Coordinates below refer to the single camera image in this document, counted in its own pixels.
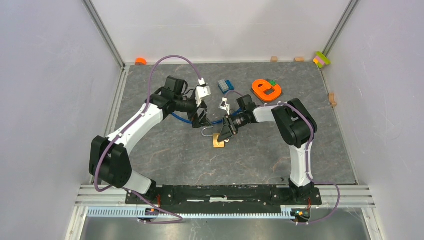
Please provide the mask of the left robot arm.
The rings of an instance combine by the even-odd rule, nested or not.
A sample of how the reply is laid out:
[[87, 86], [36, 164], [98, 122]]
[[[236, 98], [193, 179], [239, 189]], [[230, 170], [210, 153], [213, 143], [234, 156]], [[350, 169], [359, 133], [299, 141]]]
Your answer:
[[204, 101], [211, 90], [204, 79], [198, 82], [192, 95], [187, 97], [183, 93], [187, 82], [168, 76], [165, 85], [151, 94], [123, 126], [106, 137], [96, 136], [91, 142], [88, 167], [94, 181], [137, 192], [145, 204], [153, 203], [157, 198], [156, 182], [134, 171], [129, 155], [153, 127], [174, 112], [187, 113], [193, 128], [211, 125]]

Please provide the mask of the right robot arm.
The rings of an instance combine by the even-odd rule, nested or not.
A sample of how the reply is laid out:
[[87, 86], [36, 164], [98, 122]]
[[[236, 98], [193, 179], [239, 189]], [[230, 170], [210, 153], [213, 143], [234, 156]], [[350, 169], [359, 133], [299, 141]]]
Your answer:
[[298, 98], [276, 105], [257, 105], [249, 94], [237, 99], [240, 112], [222, 118], [217, 142], [224, 142], [238, 134], [248, 124], [276, 123], [278, 131], [289, 146], [291, 172], [289, 199], [302, 204], [313, 193], [315, 184], [311, 174], [311, 148], [318, 130], [315, 120]]

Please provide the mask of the blue cable lock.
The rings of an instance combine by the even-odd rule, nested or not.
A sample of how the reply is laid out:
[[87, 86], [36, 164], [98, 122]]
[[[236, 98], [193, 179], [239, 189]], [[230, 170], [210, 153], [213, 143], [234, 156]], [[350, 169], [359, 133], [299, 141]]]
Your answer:
[[[241, 112], [241, 109], [239, 108], [238, 110], [235, 110], [235, 111], [233, 111], [232, 112], [232, 116], [235, 116], [236, 114], [238, 114], [239, 112]], [[177, 114], [175, 114], [175, 113], [172, 113], [171, 114], [174, 118], [176, 118], [176, 119], [178, 119], [178, 120], [180, 120], [180, 121], [182, 121], [182, 122], [184, 122], [184, 123], [187, 123], [187, 124], [192, 124], [192, 122], [190, 121], [190, 120], [188, 120], [188, 119], [185, 119], [185, 118], [182, 118], [181, 116], [178, 116]], [[216, 121], [212, 121], [211, 122], [211, 125], [217, 125], [217, 124], [221, 124], [223, 122], [223, 120], [221, 119], [221, 120], [216, 120]]]

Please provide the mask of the brass padlock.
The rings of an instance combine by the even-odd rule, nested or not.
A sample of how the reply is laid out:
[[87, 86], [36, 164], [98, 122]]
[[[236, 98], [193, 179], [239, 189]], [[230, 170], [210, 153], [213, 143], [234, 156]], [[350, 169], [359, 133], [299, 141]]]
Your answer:
[[206, 126], [201, 130], [201, 135], [206, 138], [212, 138], [212, 143], [214, 148], [224, 148], [225, 141], [219, 141], [219, 133], [206, 133], [207, 130], [212, 130], [213, 126]]

